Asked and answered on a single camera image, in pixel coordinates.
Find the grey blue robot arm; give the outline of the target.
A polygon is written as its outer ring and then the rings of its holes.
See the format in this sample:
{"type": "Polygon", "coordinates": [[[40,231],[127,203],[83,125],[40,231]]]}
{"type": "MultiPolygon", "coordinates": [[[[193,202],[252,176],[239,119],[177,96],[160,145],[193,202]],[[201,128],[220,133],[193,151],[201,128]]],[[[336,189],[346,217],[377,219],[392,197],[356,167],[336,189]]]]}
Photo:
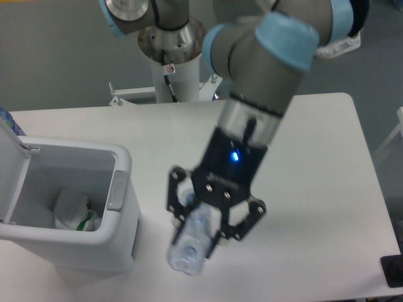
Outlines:
{"type": "Polygon", "coordinates": [[[260,18],[224,23],[205,35],[205,63],[234,85],[200,164],[169,173],[174,242],[202,203],[221,213],[204,258],[220,241],[241,240],[257,224],[266,206],[251,194],[251,183],[315,51],[356,35],[369,8],[369,1],[276,1],[260,18]]]}

